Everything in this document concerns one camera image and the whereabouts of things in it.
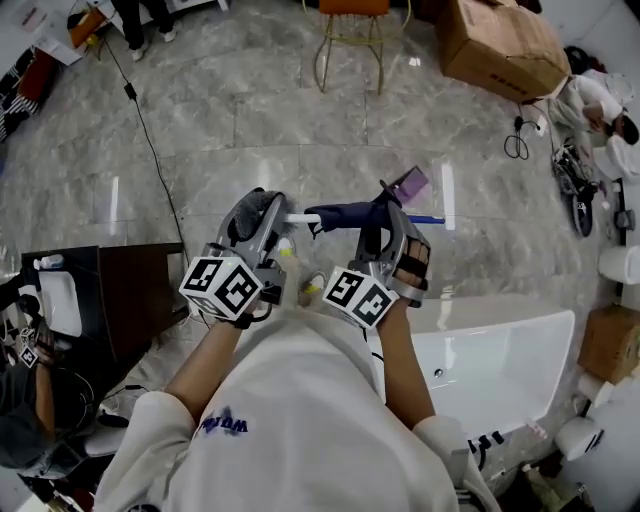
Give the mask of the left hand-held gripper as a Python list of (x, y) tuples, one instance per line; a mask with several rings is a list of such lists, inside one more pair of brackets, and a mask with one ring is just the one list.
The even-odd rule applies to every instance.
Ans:
[(200, 312), (225, 321), (252, 320), (248, 309), (255, 300), (278, 305), (286, 274), (273, 255), (289, 232), (288, 213), (283, 193), (248, 192), (224, 218), (216, 239), (192, 259), (180, 294)]

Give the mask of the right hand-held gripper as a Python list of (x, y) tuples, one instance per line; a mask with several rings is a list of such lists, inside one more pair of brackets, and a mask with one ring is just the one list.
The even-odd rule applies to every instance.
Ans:
[(400, 298), (420, 307), (426, 292), (394, 277), (406, 239), (429, 243), (400, 207), (395, 189), (384, 180), (380, 186), (378, 202), (357, 203), (359, 211), (348, 217), (359, 228), (356, 253), (347, 267), (334, 269), (322, 297), (363, 329), (374, 328)]

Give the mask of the person's right hand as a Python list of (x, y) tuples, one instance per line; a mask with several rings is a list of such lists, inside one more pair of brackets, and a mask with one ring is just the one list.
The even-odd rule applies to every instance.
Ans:
[(413, 288), (426, 291), (430, 252), (430, 247), (422, 241), (407, 237), (394, 277)]

